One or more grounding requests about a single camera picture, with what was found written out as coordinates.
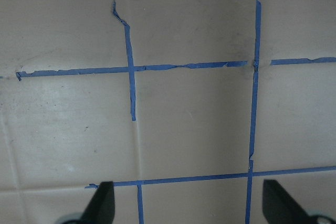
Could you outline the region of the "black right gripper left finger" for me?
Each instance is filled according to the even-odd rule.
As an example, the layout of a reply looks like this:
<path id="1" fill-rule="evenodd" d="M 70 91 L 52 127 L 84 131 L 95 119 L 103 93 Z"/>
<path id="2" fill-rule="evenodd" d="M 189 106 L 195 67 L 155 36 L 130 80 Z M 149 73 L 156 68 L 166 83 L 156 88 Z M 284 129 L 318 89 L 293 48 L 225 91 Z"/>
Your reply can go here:
<path id="1" fill-rule="evenodd" d="M 101 182 L 86 209 L 80 223 L 111 224 L 115 217 L 114 184 Z"/>

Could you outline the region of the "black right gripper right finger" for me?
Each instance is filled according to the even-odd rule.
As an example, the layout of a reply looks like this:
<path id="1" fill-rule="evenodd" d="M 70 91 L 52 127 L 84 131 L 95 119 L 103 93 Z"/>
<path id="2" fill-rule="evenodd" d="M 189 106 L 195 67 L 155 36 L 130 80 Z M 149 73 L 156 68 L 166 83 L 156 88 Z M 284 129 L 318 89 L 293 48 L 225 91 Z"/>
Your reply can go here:
<path id="1" fill-rule="evenodd" d="M 262 211 L 269 224 L 309 222 L 309 215 L 276 180 L 265 179 L 262 188 Z"/>

